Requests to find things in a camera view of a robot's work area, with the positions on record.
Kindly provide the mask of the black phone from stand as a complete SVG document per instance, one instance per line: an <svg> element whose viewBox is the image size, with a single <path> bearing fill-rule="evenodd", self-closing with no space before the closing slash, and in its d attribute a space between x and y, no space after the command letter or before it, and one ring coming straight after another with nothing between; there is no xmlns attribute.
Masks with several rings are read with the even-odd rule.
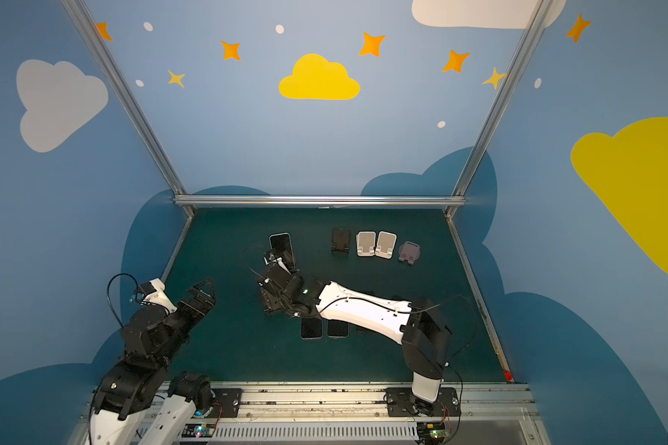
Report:
<svg viewBox="0 0 668 445"><path fill-rule="evenodd" d="M268 289L267 287L260 287L259 298L260 302L263 304L263 310L267 314L281 313L286 309L286 305L282 302L281 293L279 291Z"/></svg>

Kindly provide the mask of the pink-edged phone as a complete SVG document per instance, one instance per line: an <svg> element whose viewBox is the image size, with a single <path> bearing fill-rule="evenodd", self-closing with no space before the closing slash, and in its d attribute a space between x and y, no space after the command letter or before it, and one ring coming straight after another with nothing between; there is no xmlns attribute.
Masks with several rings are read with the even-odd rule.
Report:
<svg viewBox="0 0 668 445"><path fill-rule="evenodd" d="M323 321L318 318L301 320L301 338L304 340L321 339L323 335Z"/></svg>

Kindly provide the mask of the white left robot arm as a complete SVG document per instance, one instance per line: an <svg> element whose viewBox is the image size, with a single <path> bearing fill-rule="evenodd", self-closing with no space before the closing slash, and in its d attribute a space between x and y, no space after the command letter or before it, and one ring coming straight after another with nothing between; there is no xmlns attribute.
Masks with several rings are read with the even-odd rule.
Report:
<svg viewBox="0 0 668 445"><path fill-rule="evenodd" d="M138 285L134 301L140 309L120 335L124 354L102 378L87 417L87 444L129 444L159 396L168 369L191 331L215 307L215 285L207 278L189 296L172 303L159 279ZM174 378L142 444L171 444L194 415L207 415L215 405L211 379L194 372Z"/></svg>

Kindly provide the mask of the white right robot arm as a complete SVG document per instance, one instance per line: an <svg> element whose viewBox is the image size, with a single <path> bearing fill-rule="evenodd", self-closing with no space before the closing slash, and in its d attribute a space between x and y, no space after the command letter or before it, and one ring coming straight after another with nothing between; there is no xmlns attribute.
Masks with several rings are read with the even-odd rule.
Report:
<svg viewBox="0 0 668 445"><path fill-rule="evenodd" d="M400 345L413 374L413 399L429 404L437 401L452 337L438 304L428 299L386 300L335 281L306 281L280 260L267 263L256 276L267 313L354 324Z"/></svg>

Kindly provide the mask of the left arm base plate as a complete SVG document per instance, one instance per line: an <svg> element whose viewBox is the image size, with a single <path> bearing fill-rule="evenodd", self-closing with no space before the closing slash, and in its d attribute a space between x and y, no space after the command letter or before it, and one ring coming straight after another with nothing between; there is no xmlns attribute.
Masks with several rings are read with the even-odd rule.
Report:
<svg viewBox="0 0 668 445"><path fill-rule="evenodd" d="M212 388L213 400L211 407L204 413L202 418L236 418L243 391L240 388Z"/></svg>

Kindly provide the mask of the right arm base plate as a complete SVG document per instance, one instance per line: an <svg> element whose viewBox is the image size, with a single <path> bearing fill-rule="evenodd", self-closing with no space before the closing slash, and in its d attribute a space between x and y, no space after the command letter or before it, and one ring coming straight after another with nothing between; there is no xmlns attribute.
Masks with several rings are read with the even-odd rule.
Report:
<svg viewBox="0 0 668 445"><path fill-rule="evenodd" d="M442 388L434 402L413 395L409 387L386 389L383 401L389 417L444 417L461 415L460 398L454 388Z"/></svg>

